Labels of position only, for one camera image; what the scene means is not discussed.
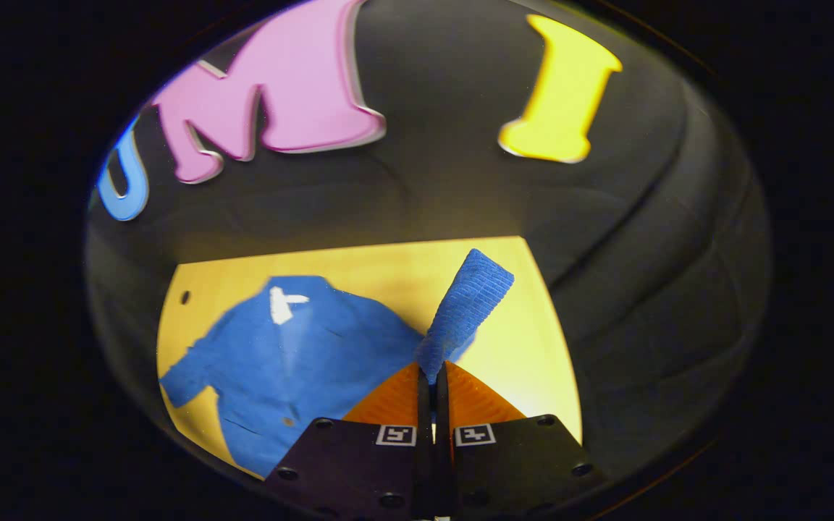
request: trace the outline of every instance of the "shirt sleeve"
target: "shirt sleeve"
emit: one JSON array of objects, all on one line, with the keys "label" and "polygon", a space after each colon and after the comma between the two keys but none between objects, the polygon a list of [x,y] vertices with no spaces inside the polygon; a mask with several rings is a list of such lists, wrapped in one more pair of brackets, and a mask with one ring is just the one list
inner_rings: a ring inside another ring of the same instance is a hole
[{"label": "shirt sleeve", "polygon": [[208,364],[204,359],[200,350],[189,347],[188,353],[159,379],[173,407],[186,405],[208,386]]}]

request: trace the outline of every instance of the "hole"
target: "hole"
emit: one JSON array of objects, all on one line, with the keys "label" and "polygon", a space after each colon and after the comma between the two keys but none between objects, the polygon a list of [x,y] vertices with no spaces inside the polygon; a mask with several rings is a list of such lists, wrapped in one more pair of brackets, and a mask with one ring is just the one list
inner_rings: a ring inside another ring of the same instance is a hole
[{"label": "hole", "polygon": [[401,508],[404,507],[404,498],[397,494],[385,494],[378,500],[378,504],[384,508]]},{"label": "hole", "polygon": [[127,175],[125,175],[125,169],[122,168],[122,162],[120,161],[120,157],[118,155],[118,149],[114,149],[111,154],[109,154],[107,169],[109,169],[109,177],[111,178],[111,183],[115,187],[115,192],[118,192],[118,195],[124,197],[128,191]]},{"label": "hole", "polygon": [[588,475],[590,471],[594,469],[593,465],[590,464],[581,464],[576,466],[572,469],[572,474],[575,475],[577,478],[581,478],[582,475]]},{"label": "hole", "polygon": [[486,489],[483,488],[476,488],[474,491],[469,492],[469,494],[463,495],[463,504],[466,507],[484,507],[489,501],[491,501],[491,497],[487,494]]},{"label": "hole", "polygon": [[285,466],[276,471],[276,474],[285,481],[295,481],[295,479],[298,479],[298,473]]},{"label": "hole", "polygon": [[555,507],[555,505],[550,504],[550,502],[544,502],[543,504],[537,504],[535,507],[530,508],[526,511],[526,515],[536,515],[542,514],[542,512],[546,512],[550,508]]},{"label": "hole", "polygon": [[330,507],[317,507],[314,511],[318,512],[318,514],[324,514],[327,517],[340,517],[340,514],[337,514],[337,511]]}]

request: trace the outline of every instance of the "yellow surface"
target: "yellow surface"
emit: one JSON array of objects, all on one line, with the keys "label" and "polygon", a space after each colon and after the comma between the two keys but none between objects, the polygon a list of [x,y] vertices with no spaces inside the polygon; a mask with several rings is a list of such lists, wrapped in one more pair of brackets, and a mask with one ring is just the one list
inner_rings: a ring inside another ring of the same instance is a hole
[{"label": "yellow surface", "polygon": [[526,158],[575,163],[588,157],[588,131],[614,71],[616,56],[588,36],[539,14],[526,19],[546,42],[533,95],[522,118],[503,126],[497,142]]},{"label": "yellow surface", "polygon": [[[520,237],[344,247],[181,264],[169,284],[159,321],[158,376],[185,356],[186,349],[205,336],[226,310],[258,294],[273,276],[323,276],[334,288],[380,301],[426,333],[439,301],[473,247],[513,273],[515,281],[479,327],[459,366],[524,415],[558,416],[580,442],[581,409],[565,337],[533,254]],[[190,296],[183,305],[185,291]],[[227,451],[212,388],[179,409],[169,403],[165,391],[163,399],[179,432],[239,467]]]}]

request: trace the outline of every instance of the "orange finger pad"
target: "orange finger pad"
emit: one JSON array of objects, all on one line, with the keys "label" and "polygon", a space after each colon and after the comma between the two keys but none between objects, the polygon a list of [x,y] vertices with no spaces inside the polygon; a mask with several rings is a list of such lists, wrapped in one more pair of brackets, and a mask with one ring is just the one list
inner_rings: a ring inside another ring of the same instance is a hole
[{"label": "orange finger pad", "polygon": [[380,425],[417,425],[418,375],[417,362],[399,370],[368,393],[343,419]]},{"label": "orange finger pad", "polygon": [[446,362],[450,384],[450,428],[526,418],[494,389],[454,363]]}]

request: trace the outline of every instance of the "blue letter u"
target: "blue letter u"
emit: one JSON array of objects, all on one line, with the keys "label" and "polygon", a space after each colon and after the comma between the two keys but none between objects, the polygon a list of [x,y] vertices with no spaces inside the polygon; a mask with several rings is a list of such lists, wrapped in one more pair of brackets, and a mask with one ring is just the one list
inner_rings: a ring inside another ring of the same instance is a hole
[{"label": "blue letter u", "polygon": [[146,181],[146,171],[143,169],[143,162],[137,153],[137,146],[133,142],[133,125],[130,126],[118,139],[115,148],[118,151],[118,159],[122,165],[122,173],[127,178],[128,189],[126,194],[120,195],[109,175],[107,161],[101,177],[98,179],[98,194],[102,197],[105,210],[109,211],[112,217],[119,221],[129,221],[137,217],[146,206],[146,197],[150,191]]}]

